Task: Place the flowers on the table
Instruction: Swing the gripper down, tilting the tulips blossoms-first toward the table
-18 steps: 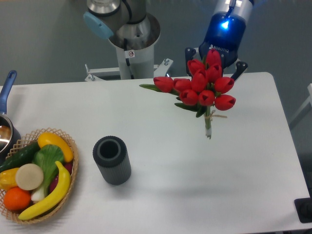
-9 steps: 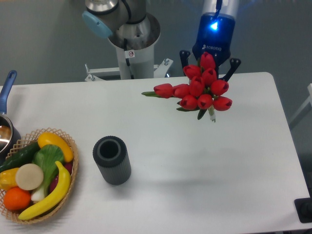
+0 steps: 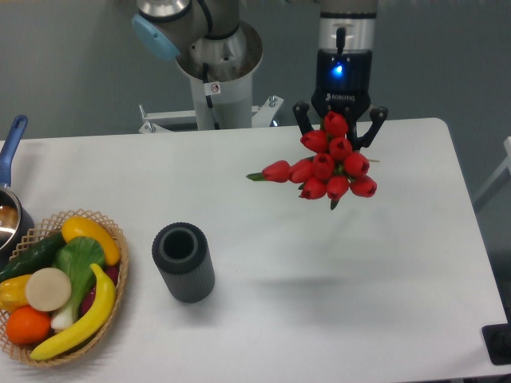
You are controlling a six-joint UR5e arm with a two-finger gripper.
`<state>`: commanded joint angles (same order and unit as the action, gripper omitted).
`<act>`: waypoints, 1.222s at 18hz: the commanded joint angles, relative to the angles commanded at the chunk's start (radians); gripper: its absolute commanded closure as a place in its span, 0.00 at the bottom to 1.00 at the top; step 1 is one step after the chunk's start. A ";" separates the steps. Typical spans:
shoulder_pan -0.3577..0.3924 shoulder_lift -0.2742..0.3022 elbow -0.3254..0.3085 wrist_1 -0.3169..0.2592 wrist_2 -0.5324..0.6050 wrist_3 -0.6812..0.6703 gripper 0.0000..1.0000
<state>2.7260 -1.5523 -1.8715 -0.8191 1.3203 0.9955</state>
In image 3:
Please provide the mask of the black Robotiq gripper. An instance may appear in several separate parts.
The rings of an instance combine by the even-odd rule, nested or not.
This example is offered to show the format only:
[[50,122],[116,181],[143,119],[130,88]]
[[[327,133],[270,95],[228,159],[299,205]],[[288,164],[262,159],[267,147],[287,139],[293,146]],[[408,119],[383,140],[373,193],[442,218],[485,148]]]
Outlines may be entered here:
[[[320,117],[331,109],[345,116],[349,108],[350,122],[357,120],[368,110],[370,97],[370,70],[372,52],[370,50],[355,50],[347,53],[337,53],[334,49],[320,49],[317,54],[315,91],[311,103]],[[310,105],[299,101],[292,107],[296,124],[302,136],[312,132],[308,116]],[[369,108],[371,126],[363,136],[355,136],[355,151],[369,148],[380,128],[388,117],[388,108],[371,106]]]

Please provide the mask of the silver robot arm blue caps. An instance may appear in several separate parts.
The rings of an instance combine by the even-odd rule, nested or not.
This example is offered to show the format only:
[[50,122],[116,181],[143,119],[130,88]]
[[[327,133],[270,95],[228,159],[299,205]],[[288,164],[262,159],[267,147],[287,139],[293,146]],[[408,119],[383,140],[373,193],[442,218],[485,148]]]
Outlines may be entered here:
[[[263,46],[254,28],[240,20],[237,1],[139,1],[132,19],[138,38],[157,57],[176,61],[192,89],[200,130],[262,128],[282,105],[269,97],[252,104],[252,75]],[[322,1],[315,91],[293,107],[301,132],[312,129],[314,109],[324,118],[346,118],[355,149],[370,146],[388,116],[369,96],[376,1]]]

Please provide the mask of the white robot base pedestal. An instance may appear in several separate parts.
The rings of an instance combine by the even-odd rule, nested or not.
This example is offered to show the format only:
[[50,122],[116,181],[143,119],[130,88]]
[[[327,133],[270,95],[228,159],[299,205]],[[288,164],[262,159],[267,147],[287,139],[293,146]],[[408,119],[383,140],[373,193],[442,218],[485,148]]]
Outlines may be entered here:
[[272,94],[261,105],[253,103],[253,75],[232,81],[202,81],[190,77],[193,109],[147,113],[139,106],[142,134],[197,129],[225,130],[275,127],[284,99]]

